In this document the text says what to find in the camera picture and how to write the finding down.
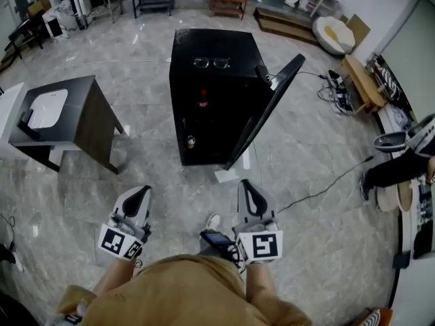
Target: white shoe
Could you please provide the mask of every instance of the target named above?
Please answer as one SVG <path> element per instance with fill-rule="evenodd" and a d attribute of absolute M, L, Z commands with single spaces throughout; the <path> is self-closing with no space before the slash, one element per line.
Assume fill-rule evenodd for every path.
<path fill-rule="evenodd" d="M 294 8 L 294 7 L 295 7 L 294 3 L 290 2 L 289 0 L 284 0 L 284 3 L 285 3 L 287 6 L 290 6 L 291 8 Z"/>
<path fill-rule="evenodd" d="M 217 232 L 219 225 L 220 225 L 220 215 L 217 213 L 213 213 L 207 220 L 207 224 L 205 225 L 205 228 L 202 230 L 202 232 L 207 230 L 213 230 Z"/>
<path fill-rule="evenodd" d="M 14 251 L 14 252 L 12 253 L 12 255 L 14 255 L 14 258 L 15 258 L 15 265 L 16 265 L 17 269 L 18 269 L 20 272 L 24 272 L 24 266 L 23 266 L 22 261 L 21 261 L 21 258 L 20 258 L 21 255 L 20 255 L 19 253 L 17 253 L 16 251 Z"/>

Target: person's hand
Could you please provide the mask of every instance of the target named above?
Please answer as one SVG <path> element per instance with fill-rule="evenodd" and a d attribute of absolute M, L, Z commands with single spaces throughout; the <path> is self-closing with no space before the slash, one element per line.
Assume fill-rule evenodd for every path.
<path fill-rule="evenodd" d="M 430 158 L 428 162 L 428 182 L 435 182 L 435 156 Z"/>

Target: white chair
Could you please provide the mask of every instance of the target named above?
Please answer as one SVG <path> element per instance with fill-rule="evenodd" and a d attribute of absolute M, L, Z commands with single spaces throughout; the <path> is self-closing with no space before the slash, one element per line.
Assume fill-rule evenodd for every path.
<path fill-rule="evenodd" d="M 319 17 L 315 20 L 313 33 L 320 45 L 331 54 L 349 54 L 355 47 L 352 30 L 334 17 Z"/>

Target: eyeglasses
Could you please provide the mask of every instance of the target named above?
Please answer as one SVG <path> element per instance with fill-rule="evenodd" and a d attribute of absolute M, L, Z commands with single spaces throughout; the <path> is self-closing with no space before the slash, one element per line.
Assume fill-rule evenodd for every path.
<path fill-rule="evenodd" d="M 205 57 L 196 57 L 193 61 L 193 65 L 199 69 L 205 69 L 210 65 L 210 60 L 213 61 L 213 65 L 218 69 L 226 69 L 230 67 L 230 59 L 229 58 L 205 58 Z"/>

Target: black pants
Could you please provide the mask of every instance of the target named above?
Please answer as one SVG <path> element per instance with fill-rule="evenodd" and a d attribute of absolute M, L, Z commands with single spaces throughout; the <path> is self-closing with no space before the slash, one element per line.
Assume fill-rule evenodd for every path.
<path fill-rule="evenodd" d="M 3 260 L 8 261 L 12 264 L 15 263 L 15 257 L 14 255 L 12 255 L 12 252 L 6 249 L 4 245 L 0 244 L 0 262 L 2 262 Z"/>
<path fill-rule="evenodd" d="M 409 149 L 400 157 L 371 168 L 367 172 L 364 187 L 387 187 L 414 179 L 427 172 L 428 162 L 429 158 L 418 156 Z"/>

